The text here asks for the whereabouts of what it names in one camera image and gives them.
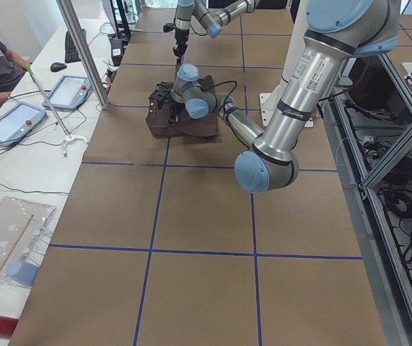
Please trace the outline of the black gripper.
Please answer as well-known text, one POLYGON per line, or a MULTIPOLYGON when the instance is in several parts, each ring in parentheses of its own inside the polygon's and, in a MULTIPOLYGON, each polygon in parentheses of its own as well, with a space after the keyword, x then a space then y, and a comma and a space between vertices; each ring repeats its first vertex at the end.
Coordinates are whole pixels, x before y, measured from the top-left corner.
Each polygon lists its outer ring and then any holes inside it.
POLYGON ((172 98, 172 89, 163 84, 157 84, 154 94, 157 101, 157 109, 165 109, 167 111, 168 122, 171 124, 179 123, 183 105, 172 98))
POLYGON ((163 26, 163 32, 175 32, 176 45, 173 53, 177 58, 182 58, 188 47, 188 30, 177 27, 174 23, 166 23, 163 26))

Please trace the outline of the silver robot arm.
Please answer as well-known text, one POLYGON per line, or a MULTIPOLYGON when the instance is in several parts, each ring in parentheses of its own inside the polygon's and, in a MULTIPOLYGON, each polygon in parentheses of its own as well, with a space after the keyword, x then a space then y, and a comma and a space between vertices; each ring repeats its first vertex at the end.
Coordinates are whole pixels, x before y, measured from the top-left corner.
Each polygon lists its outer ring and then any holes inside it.
POLYGON ((187 50, 192 18, 197 19, 206 35, 215 38, 232 20, 242 14, 254 12, 259 3, 257 0, 234 1, 217 13, 212 13, 204 1, 178 1, 173 23, 166 23, 163 27, 164 32, 175 31, 176 46, 173 53, 177 61, 182 61, 187 50))
POLYGON ((269 124, 260 128, 226 94, 199 83, 198 69, 182 63, 170 88, 157 87, 152 112, 163 110, 176 120, 186 112, 194 120, 217 114, 245 145, 235 161, 240 186, 260 193, 290 185, 299 165, 292 150, 318 102, 332 89, 341 64, 349 58, 390 52, 398 41, 399 1, 309 1, 297 19, 307 25, 291 78, 269 124))

